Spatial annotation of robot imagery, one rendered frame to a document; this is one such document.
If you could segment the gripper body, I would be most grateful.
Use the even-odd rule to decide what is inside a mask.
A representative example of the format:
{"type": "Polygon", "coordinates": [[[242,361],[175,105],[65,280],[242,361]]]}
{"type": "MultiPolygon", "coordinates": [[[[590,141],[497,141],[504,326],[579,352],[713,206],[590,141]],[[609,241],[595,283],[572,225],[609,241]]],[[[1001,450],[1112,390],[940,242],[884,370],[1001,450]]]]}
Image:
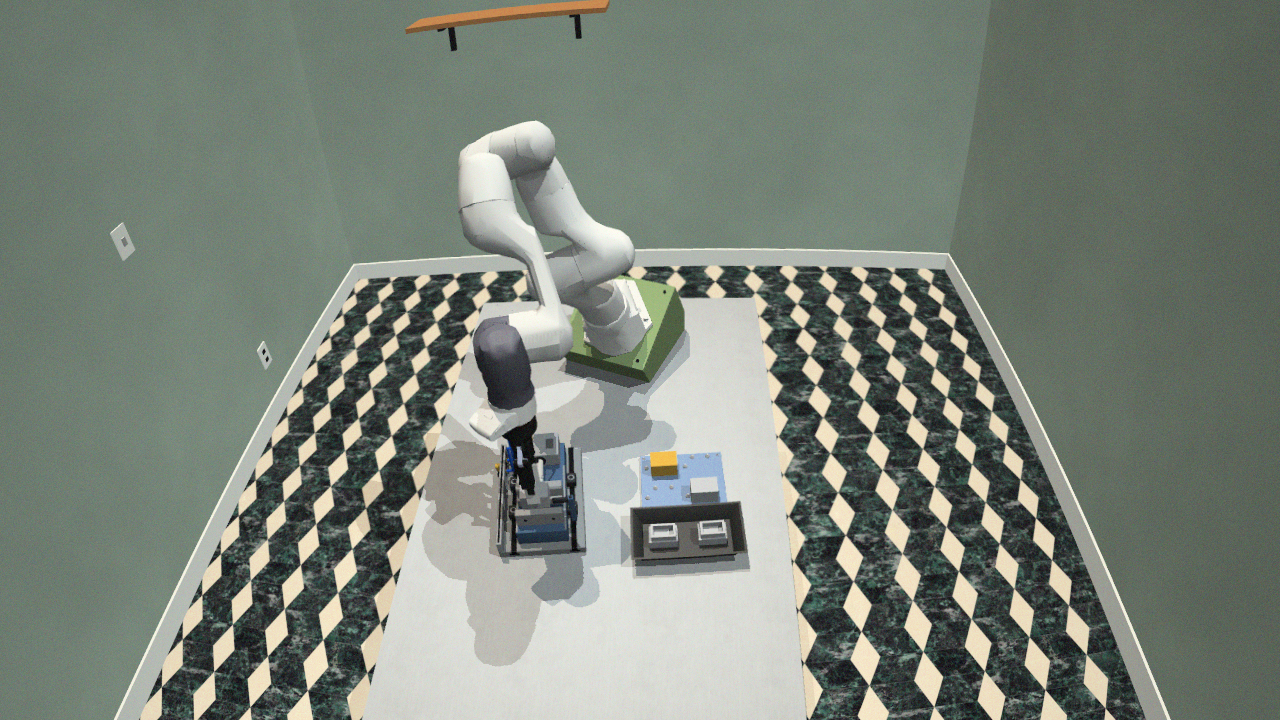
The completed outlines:
{"type": "Polygon", "coordinates": [[[525,455],[529,452],[526,439],[529,439],[529,437],[531,437],[536,429],[538,429],[538,420],[535,415],[532,416],[531,421],[524,424],[522,427],[516,427],[512,430],[508,430],[502,437],[509,439],[513,443],[515,454],[517,454],[517,446],[521,446],[522,454],[525,455]]]}

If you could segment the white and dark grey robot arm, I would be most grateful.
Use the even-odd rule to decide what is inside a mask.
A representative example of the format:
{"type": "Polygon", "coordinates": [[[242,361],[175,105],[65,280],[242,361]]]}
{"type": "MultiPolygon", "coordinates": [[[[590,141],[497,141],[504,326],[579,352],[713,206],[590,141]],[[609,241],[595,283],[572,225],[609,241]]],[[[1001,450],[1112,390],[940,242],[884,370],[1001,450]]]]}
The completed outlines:
{"type": "Polygon", "coordinates": [[[468,424],[492,442],[538,413],[530,364],[561,361],[573,347],[573,328],[561,304],[581,313],[584,342],[611,356],[631,352],[653,325],[636,282],[614,281],[634,266],[628,236],[594,222],[582,209],[554,158],[556,138],[547,126],[538,120],[517,126],[468,143],[458,160],[465,238],[485,252],[524,263],[529,293],[540,305],[488,318],[474,333],[474,355],[488,391],[468,424]],[[535,228],[518,217],[511,179],[535,228]],[[535,229],[572,243],[545,258],[535,229]]]}

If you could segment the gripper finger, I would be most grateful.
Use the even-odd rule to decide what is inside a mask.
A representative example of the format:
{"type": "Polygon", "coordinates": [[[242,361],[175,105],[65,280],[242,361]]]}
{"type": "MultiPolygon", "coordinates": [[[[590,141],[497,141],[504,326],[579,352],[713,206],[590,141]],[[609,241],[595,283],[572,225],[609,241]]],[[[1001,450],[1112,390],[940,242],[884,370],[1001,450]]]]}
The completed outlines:
{"type": "Polygon", "coordinates": [[[532,446],[532,436],[531,436],[531,437],[529,437],[529,438],[531,439],[531,452],[532,452],[532,459],[531,459],[531,462],[532,462],[532,474],[534,474],[534,479],[535,479],[536,482],[541,482],[541,480],[540,480],[540,477],[539,477],[539,473],[538,473],[538,464],[536,464],[536,462],[539,462],[539,459],[538,459],[538,457],[534,457],[534,455],[535,455],[535,450],[534,450],[534,446],[532,446]]]}
{"type": "Polygon", "coordinates": [[[511,448],[513,450],[513,454],[515,454],[515,461],[513,461],[513,464],[515,464],[516,471],[518,474],[518,486],[521,486],[521,488],[524,489],[525,496],[527,498],[527,503],[541,503],[541,500],[540,500],[540,496],[539,496],[539,492],[538,492],[538,484],[536,484],[536,480],[534,479],[534,474],[532,474],[531,439],[526,439],[526,445],[527,445],[527,448],[529,448],[529,454],[524,455],[522,450],[521,450],[521,446],[517,446],[517,454],[515,454],[513,443],[509,442],[509,446],[511,446],[511,448]],[[527,459],[529,459],[529,461],[527,461],[527,459]]]}

